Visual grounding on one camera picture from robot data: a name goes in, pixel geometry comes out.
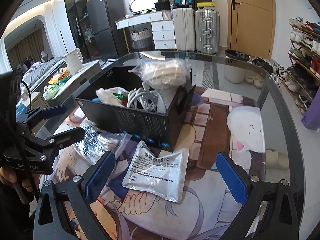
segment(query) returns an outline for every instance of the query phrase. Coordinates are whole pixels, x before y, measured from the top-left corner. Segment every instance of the screw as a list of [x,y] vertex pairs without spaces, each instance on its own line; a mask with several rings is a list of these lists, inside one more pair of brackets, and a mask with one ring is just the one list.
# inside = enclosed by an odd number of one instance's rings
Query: screw
[[281,179],[281,184],[283,186],[287,186],[288,185],[288,182],[285,180],[285,179]]
[[78,182],[79,180],[81,180],[81,176],[80,175],[76,175],[73,177],[72,179],[74,182]]
[[45,185],[45,186],[49,186],[50,184],[51,184],[51,180],[47,179],[47,180],[44,182],[44,184],[43,184],[43,185]]
[[258,182],[259,181],[259,177],[256,175],[251,176],[251,180],[254,182]]

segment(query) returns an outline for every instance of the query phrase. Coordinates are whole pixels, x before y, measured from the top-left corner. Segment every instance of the white cable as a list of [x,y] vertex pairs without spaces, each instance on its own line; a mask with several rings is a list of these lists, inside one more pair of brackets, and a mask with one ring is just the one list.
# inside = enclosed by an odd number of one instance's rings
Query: white cable
[[160,93],[156,90],[145,91],[143,88],[138,90],[131,90],[128,95],[128,108],[138,108],[138,102],[142,105],[143,109],[147,112],[156,112],[158,102],[164,104]]

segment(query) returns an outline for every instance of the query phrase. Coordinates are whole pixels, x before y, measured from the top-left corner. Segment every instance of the anime print tablecloth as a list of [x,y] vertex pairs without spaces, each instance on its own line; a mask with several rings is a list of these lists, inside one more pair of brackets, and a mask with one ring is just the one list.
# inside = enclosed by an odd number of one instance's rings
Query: anime print tablecloth
[[[114,240],[219,239],[241,208],[216,169],[216,155],[221,151],[229,152],[249,175],[264,180],[265,143],[256,102],[219,90],[197,88],[193,103],[196,105],[188,112],[175,146],[189,149],[181,203],[121,186],[138,144],[130,141],[110,182],[98,201],[91,204]],[[167,154],[151,150],[156,156]],[[82,157],[67,148],[60,154],[53,180],[71,179],[87,168]],[[69,215],[78,237],[86,239],[71,209]]]

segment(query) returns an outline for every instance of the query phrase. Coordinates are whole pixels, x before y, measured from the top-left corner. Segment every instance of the white kettle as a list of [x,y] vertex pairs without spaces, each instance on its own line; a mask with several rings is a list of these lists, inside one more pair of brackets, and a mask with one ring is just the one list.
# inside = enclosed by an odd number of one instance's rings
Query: white kettle
[[78,48],[64,55],[64,60],[67,63],[71,75],[74,75],[78,73],[79,70],[83,69],[83,57]]

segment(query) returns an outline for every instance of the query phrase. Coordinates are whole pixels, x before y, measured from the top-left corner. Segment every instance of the wooden door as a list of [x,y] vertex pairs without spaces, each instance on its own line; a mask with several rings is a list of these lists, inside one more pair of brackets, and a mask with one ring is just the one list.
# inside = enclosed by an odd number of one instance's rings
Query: wooden door
[[231,0],[230,49],[270,58],[274,38],[273,0]]

